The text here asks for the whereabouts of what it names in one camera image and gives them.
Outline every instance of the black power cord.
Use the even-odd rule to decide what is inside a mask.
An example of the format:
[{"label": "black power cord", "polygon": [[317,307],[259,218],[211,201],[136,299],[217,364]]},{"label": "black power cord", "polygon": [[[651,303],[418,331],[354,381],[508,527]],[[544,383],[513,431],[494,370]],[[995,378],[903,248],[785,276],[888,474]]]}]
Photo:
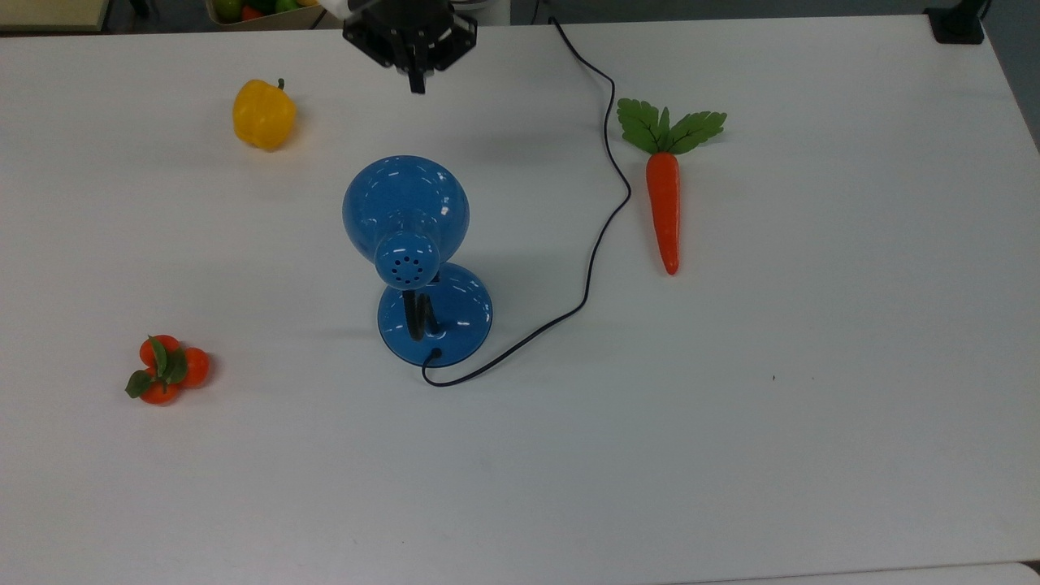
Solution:
[{"label": "black power cord", "polygon": [[324,8],[321,8],[321,12],[318,14],[318,18],[314,20],[314,24],[312,24],[310,27],[308,27],[307,30],[314,30],[315,28],[317,28],[318,27],[318,23],[320,23],[321,19],[323,19],[324,16],[328,15],[328,14],[329,14],[329,10],[327,10]]},{"label": "black power cord", "polygon": [[599,251],[599,245],[603,241],[603,235],[606,233],[606,228],[610,226],[610,222],[614,221],[614,218],[618,214],[618,212],[621,211],[622,208],[624,208],[625,205],[628,204],[628,201],[632,198],[632,185],[631,183],[628,182],[628,179],[625,177],[625,174],[621,172],[621,167],[618,167],[618,161],[614,159],[614,153],[610,151],[610,141],[607,137],[607,124],[610,121],[610,112],[614,109],[614,98],[617,88],[614,83],[614,79],[612,79],[609,75],[597,69],[591,62],[587,61],[584,57],[582,57],[581,54],[578,53],[577,49],[574,48],[574,45],[571,44],[570,39],[567,37],[567,33],[564,32],[563,27],[560,26],[560,21],[557,21],[555,17],[549,17],[549,24],[556,27],[556,31],[560,32],[561,39],[564,40],[564,44],[567,45],[567,48],[571,51],[571,54],[574,55],[574,58],[576,58],[578,61],[581,62],[581,65],[586,66],[587,68],[595,72],[603,79],[606,79],[610,83],[610,99],[606,104],[606,113],[603,115],[603,146],[606,148],[606,156],[607,158],[610,159],[610,164],[614,166],[614,170],[618,173],[618,176],[621,177],[622,182],[625,183],[625,199],[620,204],[618,204],[617,207],[614,208],[614,211],[606,219],[606,222],[603,223],[603,227],[599,230],[599,235],[596,237],[596,244],[595,246],[592,247],[592,253],[589,255],[589,265],[588,269],[586,270],[584,291],[581,295],[581,302],[578,303],[578,305],[573,309],[557,316],[556,319],[553,319],[552,321],[546,323],[542,327],[539,327],[530,335],[527,335],[523,339],[517,341],[512,348],[502,352],[498,357],[492,359],[491,361],[482,365],[477,370],[461,378],[457,378],[454,380],[449,380],[447,382],[435,382],[431,380],[430,377],[426,375],[426,368],[430,366],[430,364],[435,360],[437,360],[437,358],[441,357],[442,355],[440,349],[434,348],[434,350],[430,352],[430,357],[427,357],[425,361],[422,362],[422,379],[425,380],[427,384],[432,386],[437,386],[438,388],[453,386],[456,384],[462,384],[463,382],[468,382],[469,380],[476,378],[477,376],[498,365],[502,360],[513,355],[513,353],[519,350],[520,348],[526,346],[535,337],[538,337],[542,333],[545,333],[554,325],[569,319],[574,313],[581,310],[581,308],[584,307],[586,302],[589,301],[589,287],[592,284],[592,269],[596,262],[596,253]]}]

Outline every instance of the carrot leaves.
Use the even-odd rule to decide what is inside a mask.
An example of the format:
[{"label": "carrot leaves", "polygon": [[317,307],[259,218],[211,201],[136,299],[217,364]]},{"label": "carrot leaves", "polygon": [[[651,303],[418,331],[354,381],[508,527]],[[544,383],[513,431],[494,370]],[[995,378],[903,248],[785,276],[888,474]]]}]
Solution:
[{"label": "carrot leaves", "polygon": [[660,110],[648,102],[622,98],[618,100],[618,121],[621,137],[650,154],[671,152],[682,154],[722,132],[725,113],[701,111],[688,113],[671,125],[668,108]]}]

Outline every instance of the carrot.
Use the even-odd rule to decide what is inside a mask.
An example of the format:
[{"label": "carrot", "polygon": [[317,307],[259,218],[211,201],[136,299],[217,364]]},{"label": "carrot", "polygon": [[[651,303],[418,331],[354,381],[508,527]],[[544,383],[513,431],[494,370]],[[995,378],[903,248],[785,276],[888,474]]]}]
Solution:
[{"label": "carrot", "polygon": [[647,192],[657,250],[665,271],[679,271],[679,161],[676,154],[693,150],[697,145],[722,132],[725,113],[701,111],[687,113],[669,124],[668,108],[657,116],[657,108],[647,102],[618,100],[618,121],[621,137],[650,153],[647,161]]},{"label": "carrot", "polygon": [[647,160],[647,192],[657,250],[665,271],[679,271],[679,159],[671,152],[657,152]]}]

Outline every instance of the fruit basket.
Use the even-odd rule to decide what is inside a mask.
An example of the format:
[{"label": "fruit basket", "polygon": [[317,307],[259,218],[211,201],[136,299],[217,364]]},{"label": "fruit basket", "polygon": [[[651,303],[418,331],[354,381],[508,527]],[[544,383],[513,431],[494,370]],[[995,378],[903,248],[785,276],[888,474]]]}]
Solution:
[{"label": "fruit basket", "polygon": [[[321,5],[304,6],[294,10],[276,12],[253,20],[229,22],[220,18],[214,5],[214,0],[206,0],[206,12],[209,14],[209,19],[220,30],[303,30],[310,28],[314,24],[314,21],[321,16]],[[332,15],[326,15],[318,25],[318,28],[338,27],[339,21]]]}]

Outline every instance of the table surface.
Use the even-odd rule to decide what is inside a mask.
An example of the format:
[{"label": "table surface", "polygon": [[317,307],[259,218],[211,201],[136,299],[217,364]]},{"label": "table surface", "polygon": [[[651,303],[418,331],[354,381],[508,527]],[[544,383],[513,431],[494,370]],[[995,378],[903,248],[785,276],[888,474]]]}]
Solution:
[{"label": "table surface", "polygon": [[[619,96],[729,112],[645,154],[583,312],[434,389],[341,224],[368,162],[471,204],[495,323],[579,299],[624,189],[605,85],[488,28],[426,96],[335,31],[0,40],[0,581],[643,584],[1040,558],[1040,157],[988,44],[924,17],[568,27]],[[249,78],[296,133],[240,144]],[[146,334],[214,355],[167,408]]]},{"label": "table surface", "polygon": [[108,0],[0,0],[0,30],[101,30]]}]

